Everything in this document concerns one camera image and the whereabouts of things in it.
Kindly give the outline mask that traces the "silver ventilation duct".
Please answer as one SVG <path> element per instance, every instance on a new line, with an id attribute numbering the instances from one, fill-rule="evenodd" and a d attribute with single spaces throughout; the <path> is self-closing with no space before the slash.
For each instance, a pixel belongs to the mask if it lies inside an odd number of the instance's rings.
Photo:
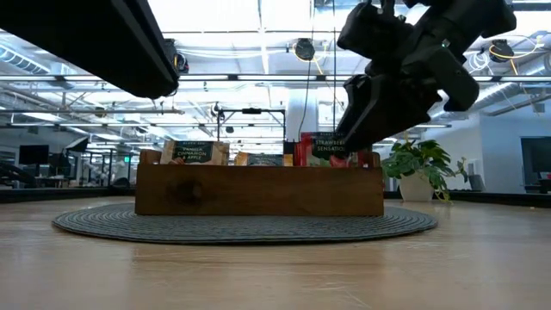
<path id="1" fill-rule="evenodd" d="M 478 112 L 481 109 L 489 107 L 495 103 L 510 100 L 512 97 L 519 94 L 535 94 L 536 89 L 543 88 L 548 89 L 551 92 L 551 80 L 543 82 L 507 82 L 497 83 L 496 85 L 484 88 L 475 103 L 466 111 L 460 112 L 448 112 L 443 109 L 443 106 L 435 108 L 429 112 L 429 116 L 432 121 L 455 117 L 464 116 L 474 112 Z"/>

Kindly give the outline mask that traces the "black monitor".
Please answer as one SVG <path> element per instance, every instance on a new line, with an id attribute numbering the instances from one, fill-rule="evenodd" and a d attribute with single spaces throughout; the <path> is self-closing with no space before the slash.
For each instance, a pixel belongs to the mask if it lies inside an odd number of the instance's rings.
<path id="1" fill-rule="evenodd" d="M 49 145 L 21 145 L 18 164 L 47 164 Z"/>

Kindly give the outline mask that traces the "green potted plant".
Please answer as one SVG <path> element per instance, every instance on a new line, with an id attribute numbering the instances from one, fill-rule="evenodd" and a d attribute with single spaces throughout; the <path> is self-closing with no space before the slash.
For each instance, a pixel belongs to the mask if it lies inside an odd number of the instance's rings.
<path id="1" fill-rule="evenodd" d="M 467 160 L 461 157 L 452 168 L 451 156 L 433 139 L 416 142 L 396 142 L 389 157 L 381 161 L 384 174 L 399 182 L 404 202 L 430 202 L 433 197 L 451 203 L 447 178 L 462 176 Z"/>

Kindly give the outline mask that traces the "grey round woven placemat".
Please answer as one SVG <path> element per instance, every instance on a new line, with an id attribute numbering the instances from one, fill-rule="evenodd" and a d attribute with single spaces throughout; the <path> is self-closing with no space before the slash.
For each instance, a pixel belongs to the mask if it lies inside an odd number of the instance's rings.
<path id="1" fill-rule="evenodd" d="M 57 216 L 53 226 L 100 239 L 167 245 L 346 243 L 429 231 L 435 217 L 386 207 L 381 216 L 137 215 L 133 204 L 110 204 Z"/>

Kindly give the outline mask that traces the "white building column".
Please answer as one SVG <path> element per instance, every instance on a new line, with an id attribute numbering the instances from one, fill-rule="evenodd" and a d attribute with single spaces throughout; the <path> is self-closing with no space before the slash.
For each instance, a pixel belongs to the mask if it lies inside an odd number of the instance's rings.
<path id="1" fill-rule="evenodd" d="M 298 141 L 302 132 L 318 132 L 318 92 L 291 89 L 286 107 L 286 140 Z"/>

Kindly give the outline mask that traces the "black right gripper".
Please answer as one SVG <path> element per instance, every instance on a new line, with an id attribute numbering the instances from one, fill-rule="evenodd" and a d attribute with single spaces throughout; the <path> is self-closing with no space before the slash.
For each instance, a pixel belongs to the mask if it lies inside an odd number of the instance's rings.
<path id="1" fill-rule="evenodd" d="M 452 111 L 466 111 L 478 98 L 477 82 L 444 46 L 406 55 L 399 53 L 396 40 L 376 40 L 370 47 L 368 75 L 344 83 L 348 106 L 337 131 L 351 152 L 428 122 L 428 110 L 442 100 L 440 91 Z"/>

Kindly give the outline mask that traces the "black gantry frame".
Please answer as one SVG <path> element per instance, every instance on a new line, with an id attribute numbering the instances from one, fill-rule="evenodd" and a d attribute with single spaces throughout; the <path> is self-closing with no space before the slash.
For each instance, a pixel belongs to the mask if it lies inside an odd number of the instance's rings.
<path id="1" fill-rule="evenodd" d="M 228 143 L 233 152 L 280 154 L 286 121 L 286 110 L 280 108 L 219 108 L 216 140 Z"/>

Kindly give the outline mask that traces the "red strawberry tea packet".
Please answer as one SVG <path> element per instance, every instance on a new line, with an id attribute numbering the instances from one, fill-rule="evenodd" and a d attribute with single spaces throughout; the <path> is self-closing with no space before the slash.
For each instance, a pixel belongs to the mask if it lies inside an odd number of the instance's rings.
<path id="1" fill-rule="evenodd" d="M 368 153 L 349 152 L 340 133 L 303 132 L 294 149 L 295 166 L 354 168 L 367 163 Z"/>

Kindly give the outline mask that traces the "black aluminium table frame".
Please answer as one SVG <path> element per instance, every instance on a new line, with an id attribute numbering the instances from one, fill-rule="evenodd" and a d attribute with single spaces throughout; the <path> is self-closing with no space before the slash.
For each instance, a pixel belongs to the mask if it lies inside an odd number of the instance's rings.
<path id="1" fill-rule="evenodd" d="M 0 204 L 85 199 L 108 196 L 134 196 L 134 194 L 134 188 L 120 189 L 115 187 L 0 189 Z M 477 202 L 551 209 L 551 195 L 544 194 L 500 194 L 458 190 L 451 191 L 450 198 L 453 202 Z"/>

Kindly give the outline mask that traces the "brown wooden tea box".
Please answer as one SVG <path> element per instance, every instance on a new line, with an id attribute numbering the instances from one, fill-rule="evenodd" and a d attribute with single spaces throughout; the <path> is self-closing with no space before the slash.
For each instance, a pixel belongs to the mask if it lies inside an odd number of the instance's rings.
<path id="1" fill-rule="evenodd" d="M 137 169 L 138 215 L 380 216 L 381 168 L 152 164 Z"/>

